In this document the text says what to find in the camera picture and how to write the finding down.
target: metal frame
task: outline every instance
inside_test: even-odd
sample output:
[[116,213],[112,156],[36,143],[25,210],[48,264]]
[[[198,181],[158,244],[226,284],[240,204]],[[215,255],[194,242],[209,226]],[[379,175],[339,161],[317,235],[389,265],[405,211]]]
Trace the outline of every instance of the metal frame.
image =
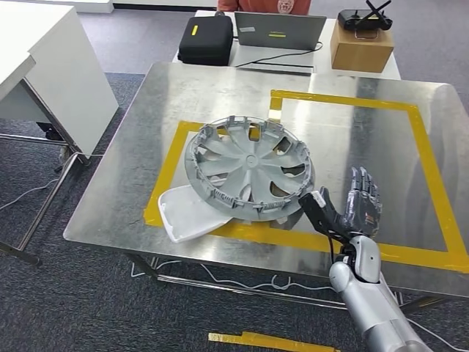
[[[236,287],[231,285],[222,285],[216,282],[205,282],[205,281],[198,281],[198,280],[192,280],[192,279],[186,279],[182,277],[176,277],[176,276],[167,276],[167,275],[161,275],[158,274],[157,271],[157,264],[158,262],[158,257],[153,257],[151,263],[146,262],[145,259],[142,258],[139,254],[131,254],[126,253],[126,255],[130,259],[135,266],[140,269],[142,272],[146,275],[152,276],[158,281],[161,282],[170,282],[173,284],[179,284],[179,285],[185,285],[191,287],[201,287],[201,288],[210,288],[213,290],[222,290],[222,291],[229,291],[232,293],[240,293],[243,295],[250,295],[250,296],[262,296],[266,298],[273,298],[278,299],[280,301],[289,301],[289,302],[296,302],[301,304],[309,304],[317,307],[323,307],[323,308],[331,308],[331,309],[339,309],[339,310],[347,310],[345,304],[343,302],[336,302],[336,301],[329,301],[324,299],[319,298],[311,298],[311,297],[305,297],[305,296],[295,296],[290,295],[287,293],[280,293],[280,292],[270,292],[270,291],[264,291],[264,290],[253,290],[250,288],[244,288],[244,287]],[[437,297],[420,297],[415,300],[408,302],[404,304],[402,298],[401,293],[395,292],[396,298],[397,299],[397,303],[400,305],[400,309],[404,314],[408,314],[411,312],[415,312],[421,309],[434,307],[434,305],[441,304],[446,300],[443,298],[437,298]]]
[[70,169],[73,166],[74,162],[78,158],[84,165],[88,165],[90,162],[86,158],[82,151],[76,145],[76,143],[67,132],[66,129],[55,117],[51,109],[49,109],[43,100],[41,100],[34,88],[32,88],[26,78],[23,78],[20,84],[26,90],[28,95],[34,101],[55,130],[60,134],[63,141],[51,141],[45,138],[38,138],[31,136],[17,136],[0,133],[0,139],[5,139],[10,141],[17,142],[29,142],[29,143],[40,143],[40,144],[52,144],[60,145],[64,147],[69,147],[73,154],[63,165],[62,173],[59,180],[51,190],[47,196],[45,201],[42,204],[41,209],[34,218],[32,223],[29,226],[28,231],[21,239],[18,247],[10,246],[9,244],[3,243],[0,241],[0,251],[13,255],[20,260],[23,260],[26,263],[39,266],[41,264],[41,259],[31,254],[26,253],[24,250],[28,245],[31,237],[36,231],[38,226],[42,221],[44,214],[49,209],[56,194],[60,189],[60,186],[67,177]]

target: gray carpet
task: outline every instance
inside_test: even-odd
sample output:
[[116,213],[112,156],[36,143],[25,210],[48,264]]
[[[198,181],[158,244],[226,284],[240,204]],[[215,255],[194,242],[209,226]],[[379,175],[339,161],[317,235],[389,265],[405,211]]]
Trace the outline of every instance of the gray carpet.
[[[119,110],[96,149],[102,153],[130,105],[143,75],[108,74]],[[40,136],[35,124],[0,120],[2,133]],[[0,141],[0,204],[57,177],[57,147]],[[365,351],[347,312],[253,296],[132,279],[123,254],[76,246],[62,233],[99,163],[76,164],[27,250],[44,265],[34,268],[0,255],[0,351],[267,351],[208,342],[209,332],[254,331],[292,340]],[[47,191],[29,194],[0,212],[2,240],[18,243]],[[199,265],[174,264],[166,274],[208,280]],[[247,285],[270,276],[212,268],[219,278]],[[302,282],[320,285],[317,282]],[[308,294],[301,289],[293,293]],[[321,298],[335,294],[321,292]],[[460,347],[469,345],[466,303],[452,302],[413,318]],[[421,333],[435,351],[449,351]]]

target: robotic hand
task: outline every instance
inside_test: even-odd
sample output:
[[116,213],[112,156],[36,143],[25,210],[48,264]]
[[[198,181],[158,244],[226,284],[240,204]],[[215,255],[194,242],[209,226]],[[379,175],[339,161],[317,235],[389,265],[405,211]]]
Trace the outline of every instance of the robotic hand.
[[381,253],[372,238],[382,209],[378,188],[366,169],[351,168],[351,188],[343,215],[321,187],[299,199],[315,230],[342,244],[329,272],[373,352],[431,352],[399,308],[381,272]]

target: laptop lid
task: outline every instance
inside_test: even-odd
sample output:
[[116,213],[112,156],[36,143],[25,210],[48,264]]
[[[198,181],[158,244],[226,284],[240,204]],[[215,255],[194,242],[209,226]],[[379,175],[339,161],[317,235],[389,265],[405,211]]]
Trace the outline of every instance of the laptop lid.
[[314,50],[326,17],[235,12],[241,45]]

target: metal table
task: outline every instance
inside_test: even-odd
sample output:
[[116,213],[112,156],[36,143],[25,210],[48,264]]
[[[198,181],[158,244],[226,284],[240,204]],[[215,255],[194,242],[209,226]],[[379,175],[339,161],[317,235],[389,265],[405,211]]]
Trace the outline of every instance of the metal table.
[[[271,89],[316,95],[273,92],[271,100]],[[278,109],[285,127],[309,147],[315,188],[327,186],[339,208],[350,187],[351,166],[365,166],[375,177],[384,207],[376,240],[389,286],[437,297],[419,306],[469,297],[469,125],[458,94],[448,84],[155,64],[63,237],[126,252],[148,274],[187,285],[235,290],[158,275],[139,254],[326,278],[330,266],[326,239],[311,233],[302,214],[284,225],[244,225],[241,232],[238,224],[235,230],[222,227],[216,235],[179,244],[170,242],[164,228],[146,224],[154,220],[151,212],[143,217],[147,205],[155,211],[157,188],[188,183],[183,157],[175,150],[182,150],[196,131],[198,124],[192,122],[231,114],[278,117]],[[186,129],[184,140],[181,128]],[[173,140],[175,134],[179,140]],[[160,183],[161,174],[167,180]],[[265,296],[302,301],[282,293]],[[324,305],[313,298],[307,303]]]

